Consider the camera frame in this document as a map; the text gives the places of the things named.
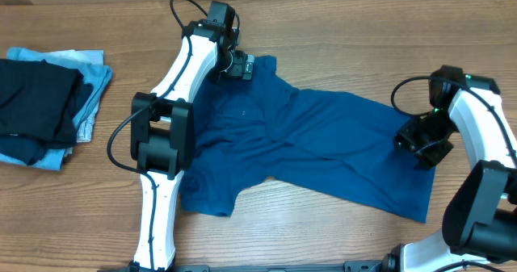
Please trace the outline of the blue polo shirt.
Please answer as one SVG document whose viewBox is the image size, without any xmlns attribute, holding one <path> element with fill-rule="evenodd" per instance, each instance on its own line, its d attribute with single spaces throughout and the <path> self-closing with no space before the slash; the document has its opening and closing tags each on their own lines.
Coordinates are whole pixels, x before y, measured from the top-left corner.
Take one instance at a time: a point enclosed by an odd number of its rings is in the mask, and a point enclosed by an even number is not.
<svg viewBox="0 0 517 272">
<path fill-rule="evenodd" d="M 238 194 L 273 177 L 425 222 L 435 173 L 397 150 L 407 117 L 348 92 L 300 90 L 261 56 L 249 81 L 205 82 L 196 151 L 181 181 L 186 211 L 230 216 Z"/>
</svg>

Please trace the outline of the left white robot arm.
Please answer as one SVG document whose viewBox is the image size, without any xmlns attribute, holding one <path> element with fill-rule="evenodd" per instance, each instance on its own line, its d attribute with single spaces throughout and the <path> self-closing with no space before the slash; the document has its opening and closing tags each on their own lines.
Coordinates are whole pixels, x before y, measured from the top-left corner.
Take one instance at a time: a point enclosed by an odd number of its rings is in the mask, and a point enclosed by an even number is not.
<svg viewBox="0 0 517 272">
<path fill-rule="evenodd" d="M 130 155 L 142 188 L 141 231 L 130 271 L 171 271 L 179 186 L 195 153 L 195 97 L 206 81 L 249 81 L 254 56 L 237 50 L 240 19 L 213 1 L 182 27 L 182 47 L 163 80 L 132 99 Z"/>
</svg>

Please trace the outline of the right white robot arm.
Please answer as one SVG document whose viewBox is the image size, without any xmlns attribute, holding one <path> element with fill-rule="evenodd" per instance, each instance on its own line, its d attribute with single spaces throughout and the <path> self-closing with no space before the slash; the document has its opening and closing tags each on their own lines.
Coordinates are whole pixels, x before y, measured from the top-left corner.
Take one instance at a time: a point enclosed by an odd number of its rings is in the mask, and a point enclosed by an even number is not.
<svg viewBox="0 0 517 272">
<path fill-rule="evenodd" d="M 377 271 L 496 271 L 516 259 L 516 213 L 499 208 L 516 203 L 516 138 L 502 110 L 501 91 L 489 77 L 443 65 L 426 76 L 432 111 L 412 115 L 394 137 L 419 166 L 437 166 L 452 150 L 457 132 L 470 173 L 448 204 L 441 229 L 399 245 Z"/>
</svg>

